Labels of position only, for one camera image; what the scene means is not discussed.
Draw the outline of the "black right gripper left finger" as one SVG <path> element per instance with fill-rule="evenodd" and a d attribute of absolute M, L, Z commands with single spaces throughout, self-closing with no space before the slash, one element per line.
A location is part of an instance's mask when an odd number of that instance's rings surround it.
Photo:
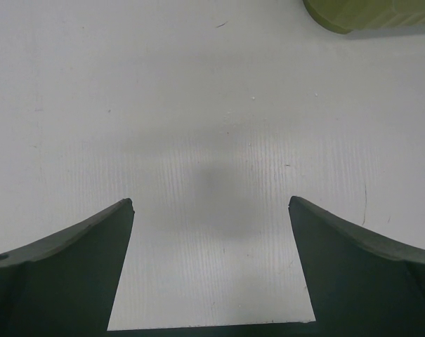
<path fill-rule="evenodd" d="M 133 218 L 123 199 L 0 253 L 0 336 L 105 336 Z"/>

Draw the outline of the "olive green plastic bin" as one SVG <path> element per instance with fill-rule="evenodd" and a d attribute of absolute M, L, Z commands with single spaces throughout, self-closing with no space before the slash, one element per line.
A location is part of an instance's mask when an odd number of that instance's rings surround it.
<path fill-rule="evenodd" d="M 317 24 L 337 33 L 425 25 L 425 0 L 304 0 Z"/>

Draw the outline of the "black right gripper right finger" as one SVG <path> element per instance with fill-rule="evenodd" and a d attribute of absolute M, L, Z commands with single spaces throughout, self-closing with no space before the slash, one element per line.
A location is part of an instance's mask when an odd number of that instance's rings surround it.
<path fill-rule="evenodd" d="M 325 336 L 425 336 L 425 250 L 350 223 L 302 197 L 289 216 Z"/>

